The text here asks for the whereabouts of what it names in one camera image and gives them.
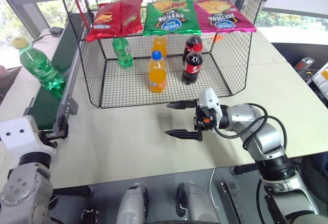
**wire grid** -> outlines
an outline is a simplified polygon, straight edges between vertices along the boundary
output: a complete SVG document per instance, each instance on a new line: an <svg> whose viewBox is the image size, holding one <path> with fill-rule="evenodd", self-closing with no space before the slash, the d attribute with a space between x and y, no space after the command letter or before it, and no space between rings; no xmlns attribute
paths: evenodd
<svg viewBox="0 0 328 224"><path fill-rule="evenodd" d="M203 54L203 66L194 84L181 81L183 64L181 56L166 60L167 86L162 93L149 89L149 58L135 59L132 68L123 69L118 61L106 63L101 108L162 104L172 101L195 99L208 87L219 96L230 96L229 89L210 54Z"/></svg>
<svg viewBox="0 0 328 224"><path fill-rule="evenodd" d="M91 25L98 4L113 1L117 0L78 0L78 3L88 24ZM147 3L154 1L157 0L143 0L140 13L142 23L146 19ZM255 21L260 1L229 1L234 3L250 21ZM171 61L167 69L168 85L164 93L153 94L148 89L147 75L152 37L143 37L141 33L129 35L127 40L129 41L132 55L134 58L140 59L134 60L133 68L120 69L116 60L105 61L106 59L117 59L111 46L111 39L101 39L93 43L86 43L84 40L89 28L86 28L81 23L81 18L76 19L76 17L74 18L72 16L72 13L75 13L73 15L79 13L76 1L63 0L63 2L76 37L81 41L80 55L89 97L91 103L97 107L109 108L156 104L179 99L195 98L204 88L209 86L215 89L218 96L233 95L245 88L251 34L237 32L223 34L222 36L224 38L218 43L213 43L213 39L215 38L214 33L203 34L204 62L212 63L213 66L209 67L209 64L207 67L203 67L197 82L190 86L186 86L181 82L179 75L182 74L182 62L181 56L177 56L183 54L188 36L179 34L168 35L168 56L171 56L169 57Z"/></svg>

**red bottle cap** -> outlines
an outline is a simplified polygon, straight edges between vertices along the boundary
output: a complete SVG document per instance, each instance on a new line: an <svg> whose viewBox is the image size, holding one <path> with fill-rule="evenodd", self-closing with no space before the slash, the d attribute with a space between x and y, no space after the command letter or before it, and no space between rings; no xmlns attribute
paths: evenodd
<svg viewBox="0 0 328 224"><path fill-rule="evenodd" d="M203 49L203 45L202 44L200 44L200 43L195 43L194 44L193 51L195 51L195 52L201 52L202 49Z"/></svg>

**green soda bottle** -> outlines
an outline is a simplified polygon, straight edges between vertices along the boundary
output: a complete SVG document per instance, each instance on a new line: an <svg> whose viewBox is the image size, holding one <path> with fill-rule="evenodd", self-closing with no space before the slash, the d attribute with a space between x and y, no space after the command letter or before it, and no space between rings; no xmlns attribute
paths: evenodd
<svg viewBox="0 0 328 224"><path fill-rule="evenodd" d="M121 64L123 68L131 67L133 57L131 56L128 41L124 37L113 38L112 45L119 64Z"/></svg>
<svg viewBox="0 0 328 224"><path fill-rule="evenodd" d="M19 50L22 65L35 76L40 84L57 99L63 96L66 82L64 77L52 66L47 56L29 45L23 37L16 37L13 45Z"/></svg>

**blue bottle cap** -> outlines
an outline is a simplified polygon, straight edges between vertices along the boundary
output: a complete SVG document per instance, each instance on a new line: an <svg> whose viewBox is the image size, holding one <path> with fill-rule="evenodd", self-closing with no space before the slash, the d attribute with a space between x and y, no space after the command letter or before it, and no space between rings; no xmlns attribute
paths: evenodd
<svg viewBox="0 0 328 224"><path fill-rule="evenodd" d="M162 54L160 51L153 51L152 58L154 60L160 60L162 58Z"/></svg>

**plastic bottle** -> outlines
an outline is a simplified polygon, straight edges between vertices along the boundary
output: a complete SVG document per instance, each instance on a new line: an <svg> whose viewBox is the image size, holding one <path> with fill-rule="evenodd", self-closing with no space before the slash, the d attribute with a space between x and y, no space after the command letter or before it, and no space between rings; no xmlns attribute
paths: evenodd
<svg viewBox="0 0 328 224"><path fill-rule="evenodd" d="M61 99L66 82L52 66L47 56L29 45L23 37L16 37L13 45L19 50L20 62L54 97Z"/></svg>
<svg viewBox="0 0 328 224"><path fill-rule="evenodd" d="M162 58L165 59L167 55L167 43L168 39L166 36L154 36L152 52L160 51Z"/></svg>
<svg viewBox="0 0 328 224"><path fill-rule="evenodd" d="M114 48L114 52L118 58L119 64L123 68L131 67L133 57L131 55L129 42L127 41L127 39L124 37L113 38L112 45Z"/></svg>
<svg viewBox="0 0 328 224"><path fill-rule="evenodd" d="M201 57L202 44L195 43L192 51L187 55L183 65L182 81L187 85L195 83L203 63Z"/></svg>
<svg viewBox="0 0 328 224"><path fill-rule="evenodd" d="M183 54L183 57L182 57L183 63L185 63L186 57L191 52L191 50L193 49L195 43L202 44L200 36L192 35L187 39L186 47L184 49L184 54Z"/></svg>
<svg viewBox="0 0 328 224"><path fill-rule="evenodd" d="M149 88L152 92L162 92L166 86L165 60L163 60L160 51L152 53L149 68Z"/></svg>

